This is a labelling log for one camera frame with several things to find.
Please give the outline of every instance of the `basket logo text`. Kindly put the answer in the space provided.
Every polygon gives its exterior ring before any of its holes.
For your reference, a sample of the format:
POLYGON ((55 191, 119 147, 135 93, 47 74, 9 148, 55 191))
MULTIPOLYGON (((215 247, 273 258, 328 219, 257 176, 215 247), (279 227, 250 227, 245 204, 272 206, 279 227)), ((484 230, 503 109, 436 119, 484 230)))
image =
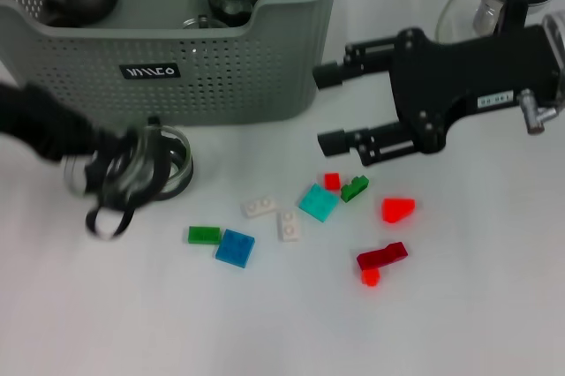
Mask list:
POLYGON ((122 64, 120 71, 122 76, 128 80, 180 78, 180 71, 175 63, 122 64))

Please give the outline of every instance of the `gray plastic basket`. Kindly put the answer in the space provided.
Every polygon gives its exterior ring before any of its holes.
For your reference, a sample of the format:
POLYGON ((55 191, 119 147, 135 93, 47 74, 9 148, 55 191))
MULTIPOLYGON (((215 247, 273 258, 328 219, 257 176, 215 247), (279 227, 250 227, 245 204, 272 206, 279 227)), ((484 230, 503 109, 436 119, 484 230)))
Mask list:
POLYGON ((207 0, 120 0, 96 27, 39 23, 42 0, 0 0, 0 60, 96 123, 248 124, 293 117, 315 96, 333 0, 259 0, 242 27, 182 30, 207 0), (177 64, 128 80, 123 64, 177 64))

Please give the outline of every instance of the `white table surface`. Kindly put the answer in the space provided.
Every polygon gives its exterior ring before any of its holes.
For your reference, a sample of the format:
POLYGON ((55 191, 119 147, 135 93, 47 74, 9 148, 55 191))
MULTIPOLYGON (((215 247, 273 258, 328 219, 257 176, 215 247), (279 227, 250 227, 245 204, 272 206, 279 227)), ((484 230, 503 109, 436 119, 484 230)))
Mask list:
MULTIPOLYGON (((326 56, 405 26, 432 34, 446 1, 336 0, 326 56)), ((140 210, 115 243, 87 236, 92 204, 60 168, 1 138, 0 374, 563 375, 565 118, 538 138, 519 109, 469 118, 443 153, 370 169, 317 145, 319 132, 395 118, 381 75, 287 122, 187 129, 192 187, 140 210), (241 215, 265 193, 293 207, 330 170, 370 189, 324 224, 301 214, 301 242, 280 243, 273 214, 241 215), (376 211, 389 194, 419 201, 392 228, 376 211), (190 225, 254 236, 247 269, 184 244, 190 225), (410 257, 368 289, 355 257, 395 241, 410 257)))

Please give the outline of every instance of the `small red block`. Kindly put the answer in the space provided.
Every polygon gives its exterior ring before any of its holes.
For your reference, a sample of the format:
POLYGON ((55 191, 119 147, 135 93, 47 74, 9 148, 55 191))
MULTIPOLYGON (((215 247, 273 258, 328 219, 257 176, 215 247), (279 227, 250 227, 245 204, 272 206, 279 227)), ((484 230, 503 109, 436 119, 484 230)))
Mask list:
POLYGON ((361 282, 364 285, 375 287, 380 280, 380 271, 378 268, 371 268, 361 272, 361 282))
POLYGON ((324 175, 324 185, 328 191, 339 191, 342 189, 339 173, 326 173, 324 175))
POLYGON ((398 223, 416 209, 416 201, 406 198, 386 198, 382 201, 382 220, 387 223, 398 223))
POLYGON ((396 242, 382 250, 359 254, 357 263, 359 267, 361 267, 361 271, 364 271, 385 267, 406 257, 408 257, 408 253, 406 252, 406 248, 404 248, 404 244, 402 242, 396 242))

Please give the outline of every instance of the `dark red lego brick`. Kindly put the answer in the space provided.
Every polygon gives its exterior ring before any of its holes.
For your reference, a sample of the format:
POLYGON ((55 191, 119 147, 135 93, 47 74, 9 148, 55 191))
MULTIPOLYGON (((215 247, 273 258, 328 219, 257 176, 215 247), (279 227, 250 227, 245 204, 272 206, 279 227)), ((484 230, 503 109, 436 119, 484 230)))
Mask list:
POLYGON ((357 263, 361 270, 385 267, 408 257, 406 248, 402 242, 390 244, 386 248, 378 251, 366 252, 357 257, 357 263))

